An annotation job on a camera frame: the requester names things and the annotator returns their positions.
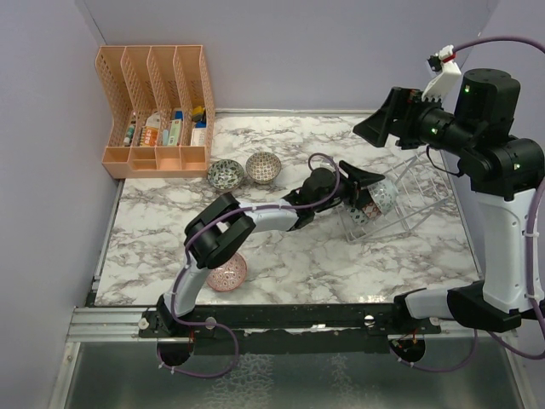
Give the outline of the blue triangle pattern bowl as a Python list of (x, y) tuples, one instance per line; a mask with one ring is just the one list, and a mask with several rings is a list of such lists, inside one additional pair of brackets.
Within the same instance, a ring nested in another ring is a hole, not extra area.
[(399, 190), (390, 178), (385, 178), (371, 184), (368, 187), (370, 196), (378, 210), (383, 214), (388, 214), (397, 203)]

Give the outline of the brown tile pattern bowl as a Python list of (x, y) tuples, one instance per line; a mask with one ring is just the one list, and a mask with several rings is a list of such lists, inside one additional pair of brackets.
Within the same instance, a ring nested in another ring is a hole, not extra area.
[(281, 169), (280, 159), (270, 152), (252, 154), (245, 165), (246, 173), (250, 179), (258, 184), (268, 184), (274, 181)]

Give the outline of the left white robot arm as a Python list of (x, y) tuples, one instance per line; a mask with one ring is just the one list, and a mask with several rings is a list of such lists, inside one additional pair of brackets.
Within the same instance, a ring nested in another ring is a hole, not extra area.
[(243, 203), (231, 193), (223, 193), (185, 228), (184, 261), (172, 286), (157, 304), (158, 325), (175, 337), (187, 326), (211, 270), (228, 262), (253, 233), (297, 231), (316, 214), (338, 205), (363, 210), (371, 202), (369, 187), (384, 181), (383, 174), (361, 170), (345, 161), (336, 163), (324, 154), (314, 153), (327, 167), (311, 167), (301, 187), (281, 199), (268, 203)]

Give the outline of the red circle pattern bowl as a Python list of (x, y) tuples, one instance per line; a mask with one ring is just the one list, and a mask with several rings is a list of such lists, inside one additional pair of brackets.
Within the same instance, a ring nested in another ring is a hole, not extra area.
[(237, 252), (226, 263), (211, 270), (206, 283), (214, 291), (233, 291), (243, 284), (247, 273), (247, 263), (244, 257)]

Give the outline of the red geometric pattern bowl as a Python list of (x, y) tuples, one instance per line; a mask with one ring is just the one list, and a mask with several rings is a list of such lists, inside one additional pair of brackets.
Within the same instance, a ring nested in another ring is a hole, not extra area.
[(368, 204), (366, 204), (362, 208), (362, 211), (364, 212), (366, 217), (371, 221), (376, 220), (377, 218), (379, 218), (382, 215), (381, 210), (378, 208), (376, 203), (373, 202), (373, 201), (370, 201)]

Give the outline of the blue floral pattern bowl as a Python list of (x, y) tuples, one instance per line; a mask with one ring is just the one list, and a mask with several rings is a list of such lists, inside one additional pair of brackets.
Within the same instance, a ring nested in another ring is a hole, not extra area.
[(355, 209), (352, 206), (347, 206), (346, 210), (351, 220), (359, 226), (364, 226), (370, 221), (370, 218), (362, 210)]

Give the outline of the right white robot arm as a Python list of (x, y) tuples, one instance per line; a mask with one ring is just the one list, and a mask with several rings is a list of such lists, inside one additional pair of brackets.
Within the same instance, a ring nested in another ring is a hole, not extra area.
[(420, 289), (396, 296), (393, 327), (410, 333), (422, 319), (454, 320), (467, 328), (505, 332), (544, 297), (531, 257), (544, 154), (530, 139), (510, 133), (520, 84), (490, 68), (464, 73), (454, 112), (424, 101), (417, 89), (392, 88), (381, 107), (353, 131), (375, 147), (395, 136), (403, 149), (431, 147), (457, 157), (467, 176), (485, 230), (485, 276), (451, 289)]

